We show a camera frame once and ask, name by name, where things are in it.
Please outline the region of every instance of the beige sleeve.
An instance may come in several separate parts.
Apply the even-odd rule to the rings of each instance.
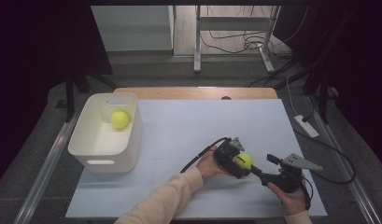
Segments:
[[[287,224],[312,224],[310,216],[307,211],[298,213],[293,216],[284,216]]]
[[[202,175],[197,168],[174,175],[115,223],[170,223],[188,204],[191,194],[202,186]]]

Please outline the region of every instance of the person's arm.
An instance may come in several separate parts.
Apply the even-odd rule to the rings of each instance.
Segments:
[[[287,224],[311,224],[310,216],[306,210],[304,193],[301,189],[295,190],[293,193],[286,193],[273,183],[268,183],[269,189],[277,195],[286,209]]]
[[[196,167],[183,174],[174,175],[115,223],[170,223],[172,218],[189,203],[191,195],[203,186],[203,178],[216,174],[228,175],[217,166],[212,154],[212,151],[208,151]]]

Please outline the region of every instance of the white tabletop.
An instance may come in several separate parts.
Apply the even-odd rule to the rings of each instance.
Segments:
[[[303,156],[281,100],[139,100],[143,129],[135,168],[125,174],[84,169],[66,217],[118,218],[221,137],[239,137],[264,173],[278,174],[267,154]],[[310,216],[327,216],[314,188]],[[282,217],[279,199],[255,175],[217,175],[193,194],[176,219]]]

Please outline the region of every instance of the white plastic container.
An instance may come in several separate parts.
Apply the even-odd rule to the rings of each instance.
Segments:
[[[126,127],[115,128],[111,116],[127,113]],[[128,172],[135,167],[142,120],[132,93],[99,93],[86,102],[75,126],[68,151],[95,173]]]

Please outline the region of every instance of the yellow-green ball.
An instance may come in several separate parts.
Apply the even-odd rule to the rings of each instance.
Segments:
[[[111,123],[115,128],[124,128],[129,124],[129,116],[123,111],[117,111],[112,114]]]
[[[251,170],[251,165],[253,163],[253,160],[251,156],[249,156],[247,153],[240,153],[237,156],[233,158],[234,163],[236,163],[240,168]]]

